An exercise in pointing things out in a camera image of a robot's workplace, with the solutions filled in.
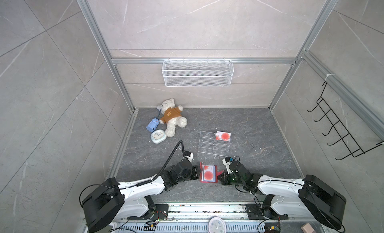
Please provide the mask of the red leather card holder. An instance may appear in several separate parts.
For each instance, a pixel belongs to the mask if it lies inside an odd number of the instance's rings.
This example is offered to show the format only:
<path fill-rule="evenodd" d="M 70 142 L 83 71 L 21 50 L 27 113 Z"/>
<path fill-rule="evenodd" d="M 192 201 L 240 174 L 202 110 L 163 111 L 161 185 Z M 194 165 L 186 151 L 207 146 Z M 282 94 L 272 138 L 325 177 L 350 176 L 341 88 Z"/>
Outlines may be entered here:
<path fill-rule="evenodd" d="M 225 171 L 219 171 L 215 165 L 204 165 L 200 162 L 200 182 L 202 183 L 217 183 L 218 177 Z"/>

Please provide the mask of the clear acrylic card stand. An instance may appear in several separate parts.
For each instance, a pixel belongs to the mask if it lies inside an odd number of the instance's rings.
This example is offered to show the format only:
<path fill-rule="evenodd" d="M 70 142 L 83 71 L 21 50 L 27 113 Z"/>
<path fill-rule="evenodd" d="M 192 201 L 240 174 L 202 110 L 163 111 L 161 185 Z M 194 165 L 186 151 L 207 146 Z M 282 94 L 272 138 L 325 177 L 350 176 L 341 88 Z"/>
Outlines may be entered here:
<path fill-rule="evenodd" d="M 200 132 L 198 152 L 209 155 L 228 156 L 231 140 L 229 142 L 217 141 L 216 133 Z"/>

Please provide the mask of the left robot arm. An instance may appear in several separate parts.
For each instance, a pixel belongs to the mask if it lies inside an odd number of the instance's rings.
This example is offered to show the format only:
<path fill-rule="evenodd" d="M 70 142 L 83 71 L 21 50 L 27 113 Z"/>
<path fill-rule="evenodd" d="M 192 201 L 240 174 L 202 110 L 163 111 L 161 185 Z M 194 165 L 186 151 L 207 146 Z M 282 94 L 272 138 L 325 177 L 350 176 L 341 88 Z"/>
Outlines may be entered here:
<path fill-rule="evenodd" d="M 169 191 L 181 182 L 197 180 L 200 173 L 200 167 L 193 166 L 192 161 L 184 157 L 178 164 L 167 169 L 163 167 L 150 178 L 133 182 L 107 179 L 81 201 L 88 231 L 100 231 L 119 217 L 152 215 L 155 205 L 151 196 Z"/>

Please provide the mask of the pink white credit card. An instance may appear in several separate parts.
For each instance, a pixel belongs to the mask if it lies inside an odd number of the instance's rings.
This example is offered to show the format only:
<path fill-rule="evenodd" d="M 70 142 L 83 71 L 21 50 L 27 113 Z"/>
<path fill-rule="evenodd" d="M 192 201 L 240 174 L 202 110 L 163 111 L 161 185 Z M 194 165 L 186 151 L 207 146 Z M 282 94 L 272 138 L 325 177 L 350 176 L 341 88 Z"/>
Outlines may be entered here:
<path fill-rule="evenodd" d="M 217 167 L 213 165 L 202 165 L 201 182 L 216 183 L 217 182 Z"/>
<path fill-rule="evenodd" d="M 229 142 L 231 140 L 231 133 L 217 131 L 216 140 Z"/>

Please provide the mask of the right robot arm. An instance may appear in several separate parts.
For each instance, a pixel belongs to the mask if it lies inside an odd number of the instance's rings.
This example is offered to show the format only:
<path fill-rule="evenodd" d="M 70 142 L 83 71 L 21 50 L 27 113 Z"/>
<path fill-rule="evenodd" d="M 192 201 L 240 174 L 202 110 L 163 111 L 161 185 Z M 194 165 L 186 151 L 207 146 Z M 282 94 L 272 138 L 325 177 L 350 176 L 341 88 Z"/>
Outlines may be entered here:
<path fill-rule="evenodd" d="M 240 161 L 223 159 L 226 170 L 218 176 L 224 186 L 242 188 L 253 196 L 263 195 L 259 209 L 268 219 L 282 215 L 314 217 L 322 225 L 345 232 L 343 217 L 346 198 L 314 175 L 303 179 L 273 178 L 251 173 Z"/>

